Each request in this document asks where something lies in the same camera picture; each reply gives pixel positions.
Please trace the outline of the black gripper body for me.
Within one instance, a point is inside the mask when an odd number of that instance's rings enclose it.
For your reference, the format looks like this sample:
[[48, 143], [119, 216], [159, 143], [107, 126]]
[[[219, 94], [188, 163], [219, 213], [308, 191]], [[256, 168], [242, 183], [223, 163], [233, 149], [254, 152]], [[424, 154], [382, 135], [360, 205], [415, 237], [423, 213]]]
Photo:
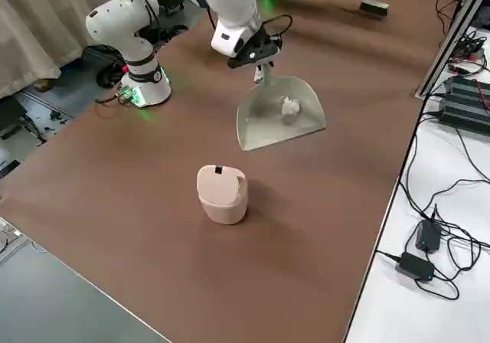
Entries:
[[270, 36], [266, 31], [257, 32], [245, 43], [235, 57], [227, 60], [229, 68], [239, 68], [248, 64], [260, 65], [262, 60], [269, 62], [282, 48], [280, 37]]

